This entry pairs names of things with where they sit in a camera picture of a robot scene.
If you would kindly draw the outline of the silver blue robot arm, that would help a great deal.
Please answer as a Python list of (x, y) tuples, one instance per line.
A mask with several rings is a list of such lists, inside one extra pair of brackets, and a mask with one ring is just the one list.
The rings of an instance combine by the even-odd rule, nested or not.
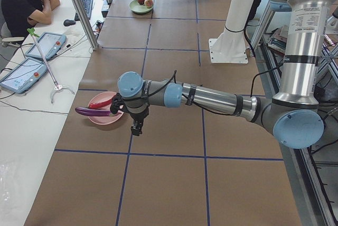
[(151, 105), (177, 108), (194, 105), (213, 114), (244, 118), (261, 126), (284, 146), (309, 147), (324, 134), (314, 97), (318, 61), (322, 54), (328, 12), (336, 0), (270, 0), (274, 11), (290, 13), (281, 83), (271, 99), (243, 92), (249, 82), (243, 33), (254, 0), (231, 0), (223, 32), (208, 41), (197, 84), (174, 77), (148, 80), (126, 72), (117, 80), (110, 112), (129, 114), (131, 131), (140, 135)]

